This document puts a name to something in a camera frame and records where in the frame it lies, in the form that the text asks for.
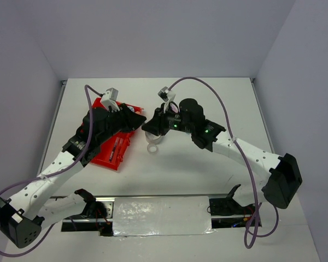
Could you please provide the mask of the large clear tape roll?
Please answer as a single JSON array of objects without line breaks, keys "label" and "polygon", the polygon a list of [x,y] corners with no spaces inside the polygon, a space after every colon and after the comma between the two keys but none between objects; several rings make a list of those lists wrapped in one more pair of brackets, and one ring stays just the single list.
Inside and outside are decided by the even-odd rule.
[{"label": "large clear tape roll", "polygon": [[161,135],[157,136],[149,132],[145,132],[145,139],[149,144],[157,145],[162,141],[163,136]]}]

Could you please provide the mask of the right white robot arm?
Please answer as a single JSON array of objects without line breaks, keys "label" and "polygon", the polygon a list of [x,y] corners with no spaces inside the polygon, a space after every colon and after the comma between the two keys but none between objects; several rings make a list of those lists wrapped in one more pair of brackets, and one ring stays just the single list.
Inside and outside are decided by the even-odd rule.
[{"label": "right white robot arm", "polygon": [[259,181],[252,183],[251,188],[234,187],[227,200],[227,209],[232,213],[240,213],[254,201],[267,201],[286,209],[302,183],[293,155],[280,156],[232,137],[223,126],[208,120],[203,107],[192,98],[180,102],[179,112],[166,109],[162,104],[142,129],[155,136],[164,136],[170,130],[188,133],[200,149],[221,154],[258,175]]}]

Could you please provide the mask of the small clear tape roll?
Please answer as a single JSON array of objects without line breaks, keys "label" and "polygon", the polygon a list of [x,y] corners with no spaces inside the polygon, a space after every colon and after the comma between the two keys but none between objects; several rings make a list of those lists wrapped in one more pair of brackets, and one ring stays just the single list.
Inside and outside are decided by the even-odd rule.
[{"label": "small clear tape roll", "polygon": [[155,144],[149,144],[149,145],[147,146],[147,152],[148,152],[149,154],[155,155],[155,154],[158,153],[158,151],[159,151],[159,148],[158,148],[157,145],[155,145]]}]

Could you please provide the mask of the red pen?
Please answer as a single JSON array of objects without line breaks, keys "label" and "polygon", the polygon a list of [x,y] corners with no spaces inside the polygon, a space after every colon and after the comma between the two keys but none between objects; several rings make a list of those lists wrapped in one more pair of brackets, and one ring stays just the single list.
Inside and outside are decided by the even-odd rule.
[{"label": "red pen", "polygon": [[109,162],[112,162],[112,160],[113,160],[114,153],[115,153],[115,150],[117,148],[118,143],[119,143],[119,138],[116,138],[115,142],[114,142],[114,145],[113,145],[113,148],[112,148],[112,151],[111,151],[110,156],[109,156]]}]

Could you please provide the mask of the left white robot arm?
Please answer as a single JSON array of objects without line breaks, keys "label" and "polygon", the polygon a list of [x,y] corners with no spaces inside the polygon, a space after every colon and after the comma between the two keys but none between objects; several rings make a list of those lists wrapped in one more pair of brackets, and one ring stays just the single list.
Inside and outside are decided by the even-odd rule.
[{"label": "left white robot arm", "polygon": [[100,203],[84,189],[48,203],[55,192],[72,176],[83,170],[100,150],[101,145],[115,134],[130,133],[146,120],[145,116],[121,104],[118,111],[93,108],[83,118],[55,160],[32,182],[8,199],[0,197],[0,231],[17,248],[30,245],[42,229],[66,217],[95,214]]}]

